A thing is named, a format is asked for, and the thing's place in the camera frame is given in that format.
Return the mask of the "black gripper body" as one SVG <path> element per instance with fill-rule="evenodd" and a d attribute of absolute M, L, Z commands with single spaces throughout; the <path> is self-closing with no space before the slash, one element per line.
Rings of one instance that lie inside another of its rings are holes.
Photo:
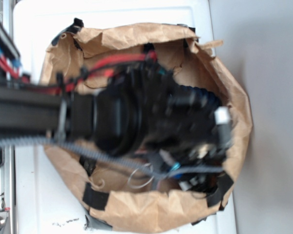
<path fill-rule="evenodd" d="M 139 138 L 154 182 L 173 179 L 183 191 L 215 192 L 231 147 L 228 108 L 192 104 L 195 95 L 163 68 L 139 68 L 137 76 Z"/>

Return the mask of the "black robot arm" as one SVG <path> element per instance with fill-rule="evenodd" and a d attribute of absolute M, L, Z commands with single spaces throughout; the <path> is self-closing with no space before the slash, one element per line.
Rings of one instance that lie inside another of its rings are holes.
<path fill-rule="evenodd" d="M 231 146 L 228 108 L 214 93 L 178 84 L 156 62 L 111 65 L 107 87 L 96 94 L 0 85 L 0 148 L 56 144 L 85 157 L 125 164 L 149 159 L 154 178 L 174 178 L 183 190 L 212 192 Z"/>

